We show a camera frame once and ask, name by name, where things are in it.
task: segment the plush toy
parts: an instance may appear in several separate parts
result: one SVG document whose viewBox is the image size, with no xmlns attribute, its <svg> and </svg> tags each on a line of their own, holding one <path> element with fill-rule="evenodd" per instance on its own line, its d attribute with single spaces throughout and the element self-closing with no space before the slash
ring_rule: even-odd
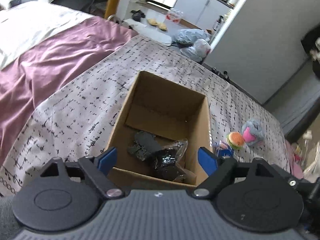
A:
<svg viewBox="0 0 320 240">
<path fill-rule="evenodd" d="M 264 133 L 260 121 L 250 119 L 242 126 L 241 133 L 245 143 L 252 146 L 264 141 Z"/>
<path fill-rule="evenodd" d="M 244 138 L 239 132 L 229 133 L 227 136 L 227 143 L 234 150 L 240 150 L 244 145 Z"/>
</svg>

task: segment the purple blanket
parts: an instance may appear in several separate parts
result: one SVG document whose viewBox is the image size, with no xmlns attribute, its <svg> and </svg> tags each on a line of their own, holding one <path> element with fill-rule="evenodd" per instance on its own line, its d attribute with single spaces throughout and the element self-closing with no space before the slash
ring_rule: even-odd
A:
<svg viewBox="0 0 320 240">
<path fill-rule="evenodd" d="M 92 17 L 41 42 L 0 71 L 0 165 L 41 102 L 136 35 Z"/>
</svg>

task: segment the metal screw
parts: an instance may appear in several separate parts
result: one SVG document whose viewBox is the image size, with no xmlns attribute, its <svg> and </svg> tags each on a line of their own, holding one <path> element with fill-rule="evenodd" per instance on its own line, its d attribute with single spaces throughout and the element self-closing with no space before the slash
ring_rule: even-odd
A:
<svg viewBox="0 0 320 240">
<path fill-rule="evenodd" d="M 107 196 L 108 197 L 120 197 L 122 195 L 122 190 L 118 189 L 118 188 L 113 188 L 113 189 L 109 189 L 107 191 Z"/>
<path fill-rule="evenodd" d="M 195 196 L 197 197 L 205 197 L 207 195 L 209 195 L 209 190 L 207 190 L 206 188 L 197 188 L 193 194 L 195 194 Z"/>
<path fill-rule="evenodd" d="M 292 180 L 292 181 L 289 182 L 289 185 L 290 185 L 290 186 L 295 186 L 296 184 L 297 184 L 297 183 L 296 183 L 295 180 Z"/>
<path fill-rule="evenodd" d="M 157 193 L 155 193 L 155 196 L 156 196 L 156 197 L 162 197 L 162 196 L 163 196 L 163 193 L 157 192 Z"/>
</svg>

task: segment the white bedspread with black marks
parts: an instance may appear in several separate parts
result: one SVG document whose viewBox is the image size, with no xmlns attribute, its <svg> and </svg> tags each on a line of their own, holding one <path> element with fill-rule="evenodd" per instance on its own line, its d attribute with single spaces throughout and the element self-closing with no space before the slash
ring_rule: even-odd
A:
<svg viewBox="0 0 320 240">
<path fill-rule="evenodd" d="M 33 112 L 0 169 L 0 192 L 15 194 L 52 157 L 76 161 L 103 152 L 122 103 L 139 71 L 149 71 L 209 98 L 213 140 L 261 120 L 265 144 L 236 152 L 289 170 L 284 134 L 264 108 L 203 66 L 141 35 L 54 93 Z"/>
</svg>

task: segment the bed sheet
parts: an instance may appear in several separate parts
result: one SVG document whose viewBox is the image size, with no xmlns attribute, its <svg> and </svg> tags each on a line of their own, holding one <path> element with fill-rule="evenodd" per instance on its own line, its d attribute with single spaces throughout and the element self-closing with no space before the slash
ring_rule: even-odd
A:
<svg viewBox="0 0 320 240">
<path fill-rule="evenodd" d="M 92 16 L 38 1 L 0 11 L 0 70 L 41 41 Z"/>
<path fill-rule="evenodd" d="M 138 35 L 41 103 L 0 169 L 0 192 L 15 194 L 52 157 L 76 161 L 105 148 L 117 114 L 139 71 L 149 71 L 207 95 L 213 140 L 261 120 L 265 144 L 236 152 L 239 161 L 262 157 L 289 170 L 279 122 L 260 105 L 203 66 Z"/>
<path fill-rule="evenodd" d="M 113 22 L 90 17 L 47 38 L 1 70 L 0 165 L 42 101 L 135 35 Z"/>
</svg>

